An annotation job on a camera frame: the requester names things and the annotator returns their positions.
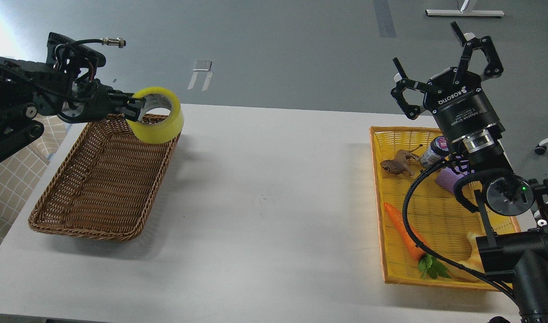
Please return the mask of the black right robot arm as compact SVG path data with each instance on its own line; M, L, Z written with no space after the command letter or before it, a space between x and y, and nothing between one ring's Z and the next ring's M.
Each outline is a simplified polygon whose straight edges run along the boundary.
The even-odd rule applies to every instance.
M512 169L500 143L505 131L482 89L482 82L504 71L490 36L452 30L463 52L451 67L427 82L407 77L399 59L391 96L405 116L431 112L448 140L450 156L423 171L410 186L402 206L404 227L427 255L479 278L504 293L518 307L522 323L548 323L548 179L526 180ZM411 229L408 207L418 186L443 167L467 162L467 174L454 185L455 199L479 213L485 235L476 238L483 272L438 254Z

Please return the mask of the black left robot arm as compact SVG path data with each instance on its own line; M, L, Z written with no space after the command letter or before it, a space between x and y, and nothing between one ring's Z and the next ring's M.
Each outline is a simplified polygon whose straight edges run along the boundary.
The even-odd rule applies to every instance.
M122 115L142 118L146 101L102 84L97 69L106 58L90 47L123 48L121 38L74 40L51 32L45 62L0 57L0 163L44 133L36 116L57 116L66 123L97 122Z

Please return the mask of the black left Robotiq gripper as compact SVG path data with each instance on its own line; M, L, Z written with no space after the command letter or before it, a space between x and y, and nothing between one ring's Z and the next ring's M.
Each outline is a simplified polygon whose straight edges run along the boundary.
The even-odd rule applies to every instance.
M85 102L74 103L75 122L96 122L113 114L121 114L131 122L141 122L143 109L146 106L145 98L133 98L134 93L114 90L112 87L103 85L99 80L93 82L77 83L74 91L79 100L87 99Z

